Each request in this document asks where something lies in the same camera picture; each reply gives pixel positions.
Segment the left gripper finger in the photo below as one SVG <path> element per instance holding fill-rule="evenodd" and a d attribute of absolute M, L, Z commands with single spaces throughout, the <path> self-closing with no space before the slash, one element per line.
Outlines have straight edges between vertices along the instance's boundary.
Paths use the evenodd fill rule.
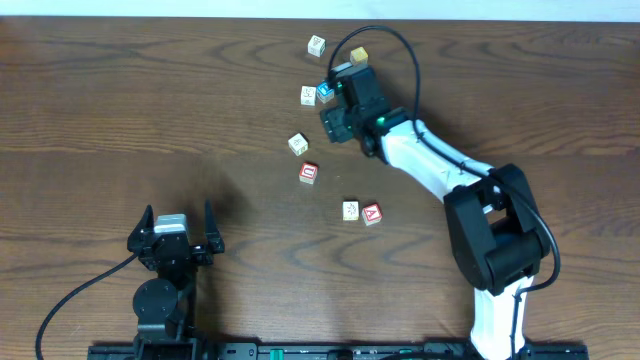
<path fill-rule="evenodd" d="M 137 225 L 134 227 L 133 231 L 130 234 L 130 239 L 131 240 L 140 240 L 144 237 L 144 234 L 149 230 L 152 229 L 154 226 L 154 219 L 153 219 L 153 208 L 151 205 L 147 205 L 143 215 L 141 217 L 141 219 L 139 220 L 139 222 L 137 223 Z"/>
<path fill-rule="evenodd" d="M 209 200 L 205 201 L 205 238 L 210 246 L 218 246 L 220 244 L 220 232 L 217 228 L 212 204 Z"/>

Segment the red U block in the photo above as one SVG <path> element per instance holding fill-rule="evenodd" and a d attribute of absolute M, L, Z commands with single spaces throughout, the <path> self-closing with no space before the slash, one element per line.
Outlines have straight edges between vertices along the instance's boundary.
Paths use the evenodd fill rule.
<path fill-rule="evenodd" d="M 318 175 L 319 167 L 315 164 L 304 162 L 299 171 L 299 181 L 307 184 L 314 184 Z"/>

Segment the white block yellow side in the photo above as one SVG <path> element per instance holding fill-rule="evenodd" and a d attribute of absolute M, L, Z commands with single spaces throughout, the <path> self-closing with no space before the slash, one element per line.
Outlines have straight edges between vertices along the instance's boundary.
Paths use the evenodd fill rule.
<path fill-rule="evenodd" d="M 342 217 L 344 221 L 357 221 L 359 219 L 359 214 L 358 201 L 342 202 Z"/>

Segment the red A block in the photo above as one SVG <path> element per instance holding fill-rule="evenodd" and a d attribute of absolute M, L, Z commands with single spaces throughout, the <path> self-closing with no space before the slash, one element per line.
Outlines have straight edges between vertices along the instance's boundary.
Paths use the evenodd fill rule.
<path fill-rule="evenodd" d="M 377 203 L 365 206 L 361 211 L 361 216 L 366 226 L 377 224 L 383 218 L 383 214 Z"/>

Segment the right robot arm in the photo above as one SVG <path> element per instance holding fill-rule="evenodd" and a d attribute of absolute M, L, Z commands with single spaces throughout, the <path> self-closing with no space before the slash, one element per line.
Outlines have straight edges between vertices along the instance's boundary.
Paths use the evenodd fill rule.
<path fill-rule="evenodd" d="M 551 255 L 561 265 L 522 170 L 465 156 L 402 108 L 336 106 L 320 119 L 331 142 L 358 139 L 367 156 L 406 172 L 443 203 L 454 259 L 474 288 L 471 343 L 484 359 L 517 358 L 523 302 L 555 281 L 533 282 L 541 260 Z"/>

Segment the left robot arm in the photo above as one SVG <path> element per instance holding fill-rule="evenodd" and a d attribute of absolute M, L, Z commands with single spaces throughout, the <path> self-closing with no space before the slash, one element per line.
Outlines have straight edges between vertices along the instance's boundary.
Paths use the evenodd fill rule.
<path fill-rule="evenodd" d="M 157 274 L 132 302 L 138 317 L 135 359 L 212 359 L 216 347 L 195 327 L 197 271 L 225 251 L 212 205 L 205 203 L 205 242 L 192 245 L 184 214 L 153 217 L 148 206 L 127 239 L 127 249 Z"/>

